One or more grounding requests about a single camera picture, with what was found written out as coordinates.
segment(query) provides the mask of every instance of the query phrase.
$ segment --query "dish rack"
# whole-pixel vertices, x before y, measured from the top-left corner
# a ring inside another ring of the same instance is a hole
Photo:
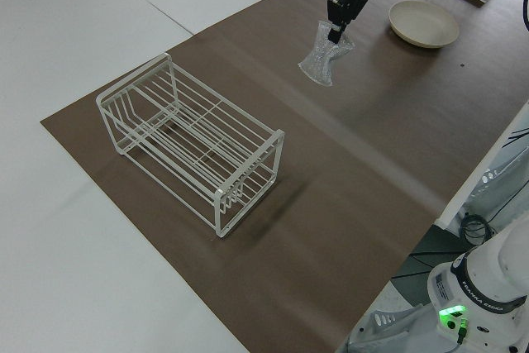
[[[272,130],[162,54],[97,97],[117,152],[224,237],[276,180]]]

